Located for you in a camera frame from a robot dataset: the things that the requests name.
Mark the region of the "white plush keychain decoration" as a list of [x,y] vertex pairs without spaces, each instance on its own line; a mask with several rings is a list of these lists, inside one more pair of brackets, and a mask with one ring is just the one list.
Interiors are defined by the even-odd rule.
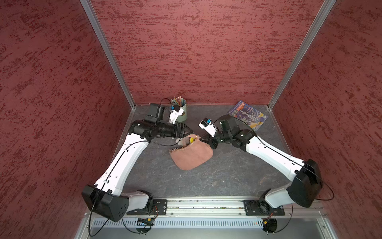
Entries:
[[178,142],[178,146],[179,147],[185,147],[189,144],[189,140],[188,139],[185,139],[185,138],[182,138],[179,142]]

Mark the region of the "pink corduroy shoulder bag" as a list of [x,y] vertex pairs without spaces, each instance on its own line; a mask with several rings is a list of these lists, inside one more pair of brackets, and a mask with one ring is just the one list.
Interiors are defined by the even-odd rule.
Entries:
[[170,157],[178,168],[183,171],[192,170],[208,160],[213,156],[212,148],[202,141],[200,136],[196,134],[190,134],[185,139],[197,136],[197,140],[193,143],[189,143],[185,147],[174,148],[170,150]]

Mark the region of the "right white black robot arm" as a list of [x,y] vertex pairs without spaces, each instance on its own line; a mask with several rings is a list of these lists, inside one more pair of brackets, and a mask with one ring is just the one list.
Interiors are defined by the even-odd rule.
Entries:
[[254,155],[283,174],[289,183],[277,189],[269,189],[258,201],[263,210],[278,208],[287,204],[298,204],[309,208],[322,189],[319,167],[314,160],[304,161],[291,156],[266,143],[253,131],[217,131],[205,134],[202,142],[216,149],[219,143],[231,144],[246,153]]

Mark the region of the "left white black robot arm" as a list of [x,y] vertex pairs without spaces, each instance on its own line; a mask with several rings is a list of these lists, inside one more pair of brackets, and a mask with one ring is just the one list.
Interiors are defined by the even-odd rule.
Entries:
[[86,185],[82,197],[91,212],[118,222],[130,211],[150,211],[150,194],[136,191],[122,196],[124,183],[140,154],[157,136],[183,138],[193,133],[184,123],[166,124],[136,120],[116,157],[94,185]]

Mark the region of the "green pencil cup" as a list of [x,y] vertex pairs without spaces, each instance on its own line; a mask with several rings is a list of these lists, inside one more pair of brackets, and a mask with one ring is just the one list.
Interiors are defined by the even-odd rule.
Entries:
[[188,118],[187,114],[187,101],[185,99],[182,99],[182,106],[181,106],[182,114],[177,117],[176,122],[185,122]]

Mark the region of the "coloured pencils bundle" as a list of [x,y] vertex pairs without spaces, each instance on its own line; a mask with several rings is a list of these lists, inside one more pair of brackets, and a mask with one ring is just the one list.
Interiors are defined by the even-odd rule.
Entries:
[[177,105],[179,107],[184,107],[186,105],[186,100],[181,96],[174,97],[172,99],[172,104]]

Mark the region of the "colourful comic book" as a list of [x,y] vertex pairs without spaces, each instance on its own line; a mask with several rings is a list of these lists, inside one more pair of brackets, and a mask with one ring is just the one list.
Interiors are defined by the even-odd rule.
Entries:
[[257,131],[268,118],[264,113],[243,102],[242,100],[230,109],[228,114],[242,120],[254,131]]

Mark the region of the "aluminium front rail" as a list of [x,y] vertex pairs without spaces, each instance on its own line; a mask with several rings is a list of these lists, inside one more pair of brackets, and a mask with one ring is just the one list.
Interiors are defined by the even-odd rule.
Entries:
[[[328,218],[328,213],[321,201],[314,201],[311,207],[304,208],[297,204],[281,206],[284,216],[247,216],[244,210],[244,200],[255,200],[250,197],[180,197],[154,198],[168,200],[166,215],[161,217],[207,217],[207,218]],[[126,212],[117,215],[126,217]]]

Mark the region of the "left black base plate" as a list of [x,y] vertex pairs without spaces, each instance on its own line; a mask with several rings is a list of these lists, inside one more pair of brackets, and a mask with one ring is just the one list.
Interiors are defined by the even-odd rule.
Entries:
[[166,199],[149,199],[148,204],[143,209],[136,209],[126,212],[131,216],[163,216],[166,215],[168,200]]

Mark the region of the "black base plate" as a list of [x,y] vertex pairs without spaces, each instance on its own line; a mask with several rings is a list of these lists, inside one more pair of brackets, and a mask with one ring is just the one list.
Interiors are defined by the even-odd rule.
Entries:
[[280,206],[278,208],[272,208],[264,200],[244,200],[244,210],[247,216],[284,216],[285,211]]
[[131,216],[163,216],[166,215],[168,200],[166,199],[149,199],[148,204],[143,209],[136,209],[126,212]]

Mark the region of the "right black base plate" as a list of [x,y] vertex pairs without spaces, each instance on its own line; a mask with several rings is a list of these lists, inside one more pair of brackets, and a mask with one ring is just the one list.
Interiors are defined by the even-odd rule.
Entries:
[[244,200],[244,210],[247,216],[284,216],[285,211],[280,206],[278,208],[272,208],[264,200]]

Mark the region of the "left aluminium corner post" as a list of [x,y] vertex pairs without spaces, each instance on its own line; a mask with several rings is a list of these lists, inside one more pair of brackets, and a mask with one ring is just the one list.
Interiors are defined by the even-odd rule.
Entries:
[[136,108],[136,103],[133,99],[133,96],[125,82],[125,79],[124,79],[124,76],[122,74],[122,71],[118,65],[118,62],[114,56],[114,53],[111,49],[111,46],[106,38],[106,35],[101,27],[101,24],[100,24],[100,21],[96,15],[96,12],[95,12],[95,9],[91,3],[91,1],[89,0],[80,0],[80,3],[88,17],[88,20],[90,21],[90,24],[98,38],[98,41],[99,43],[101,44],[101,47],[108,59],[108,62],[114,72],[114,75],[116,76],[119,84],[120,84],[120,87],[126,97],[126,99],[128,100],[128,103],[130,105],[130,107],[132,108],[132,110],[135,110]]

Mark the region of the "aluminium corner post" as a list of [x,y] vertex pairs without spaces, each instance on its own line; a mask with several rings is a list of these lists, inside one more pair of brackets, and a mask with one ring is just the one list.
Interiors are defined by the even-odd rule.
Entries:
[[331,12],[332,8],[334,7],[336,3],[336,0],[325,0],[323,1],[322,6],[320,7],[316,17],[314,18],[310,28],[308,29],[300,47],[298,48],[290,66],[288,67],[286,73],[284,74],[280,84],[278,85],[275,93],[273,94],[270,102],[268,103],[268,109],[269,111],[272,111],[274,106],[276,105],[279,97],[282,95],[282,92],[284,91],[285,87],[287,86],[288,82],[290,81],[291,77],[293,76],[294,72],[296,71],[297,67],[299,66],[300,62],[302,61],[303,57],[305,56],[306,52],[308,51],[309,47],[311,46],[313,40],[315,39],[316,35],[318,34],[319,30],[321,29],[322,25],[324,24],[325,20],[327,19],[329,13]]
[[114,56],[114,53],[111,49],[111,46],[106,38],[106,35],[101,27],[101,24],[100,24],[100,21],[96,15],[96,12],[95,12],[95,9],[91,3],[91,1],[89,0],[80,0],[80,3],[88,17],[88,20],[90,21],[90,24],[98,38],[98,41],[99,43],[101,44],[101,47],[108,59],[108,62],[114,72],[114,75],[116,76],[119,84],[120,84],[120,87],[126,97],[126,99],[128,100],[128,103],[130,105],[130,107],[132,108],[132,110],[135,110],[136,108],[136,103],[133,99],[133,96],[125,82],[125,79],[124,79],[124,76],[122,74],[122,71],[118,65],[118,62]]

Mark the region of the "right aluminium corner post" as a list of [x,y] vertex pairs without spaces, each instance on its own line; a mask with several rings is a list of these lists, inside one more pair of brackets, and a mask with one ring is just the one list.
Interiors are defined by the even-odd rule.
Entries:
[[324,24],[325,20],[327,19],[329,13],[331,12],[332,8],[334,7],[336,3],[336,0],[325,0],[323,1],[322,6],[320,7],[316,17],[314,18],[310,28],[308,29],[300,47],[298,48],[290,66],[288,67],[286,73],[284,74],[280,84],[278,85],[275,93],[273,94],[270,102],[268,103],[268,109],[269,111],[272,111],[274,106],[276,105],[279,97],[282,95],[282,92],[284,91],[285,87],[287,86],[288,82],[290,81],[291,77],[293,76],[294,72],[296,71],[297,67],[299,66],[300,62],[302,61],[303,57],[305,56],[306,52],[308,51],[309,47],[311,46],[313,40],[315,39],[316,35],[318,34],[319,30],[321,29],[322,25]]

